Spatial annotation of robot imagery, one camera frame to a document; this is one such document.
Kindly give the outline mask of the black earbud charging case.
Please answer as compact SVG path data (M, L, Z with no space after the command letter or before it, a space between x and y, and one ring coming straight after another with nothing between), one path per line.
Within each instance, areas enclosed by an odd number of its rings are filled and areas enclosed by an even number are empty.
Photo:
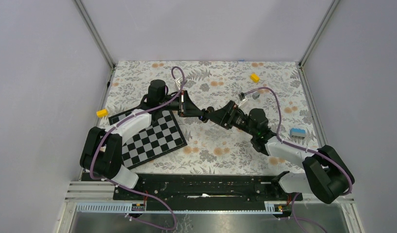
M208 118L206 117L206 112L203 112L201 116L198 117L198 119L203 122L203 123L207 123L208 122Z

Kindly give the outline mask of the black oval case lid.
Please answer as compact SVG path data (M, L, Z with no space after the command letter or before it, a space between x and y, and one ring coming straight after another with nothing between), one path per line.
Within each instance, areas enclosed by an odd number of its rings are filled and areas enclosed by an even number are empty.
M215 111L215 109L214 109L214 107L212 107L212 106L209 106L207 109L206 109L206 112L207 113L211 113L211 112L214 112Z

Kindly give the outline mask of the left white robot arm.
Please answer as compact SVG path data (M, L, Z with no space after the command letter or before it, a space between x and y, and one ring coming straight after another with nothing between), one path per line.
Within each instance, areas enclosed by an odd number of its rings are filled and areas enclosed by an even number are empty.
M128 116L106 129L93 127L89 130L80 166L89 170L92 179L107 179L125 187L124 192L129 198L140 198L143 187L138 183L138 175L124 166L122 147L133 136L156 122L164 110L177 111L181 117L205 119L205 110L193 104L187 91L179 90L171 95L167 93L167 85L163 80L153 80L141 103Z

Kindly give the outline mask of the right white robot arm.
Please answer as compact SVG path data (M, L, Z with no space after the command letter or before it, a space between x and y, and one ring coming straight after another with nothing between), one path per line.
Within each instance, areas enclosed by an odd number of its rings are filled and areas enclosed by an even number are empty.
M302 173L285 172L271 186L275 199L283 200L290 193L310 193L330 204L355 183L354 176L333 147L324 145L311 150L279 139L269 128L261 108L253 108L245 114L234 101L229 101L218 110L208 107L204 117L225 129L236 127L248 133L257 152L282 158L304 170Z

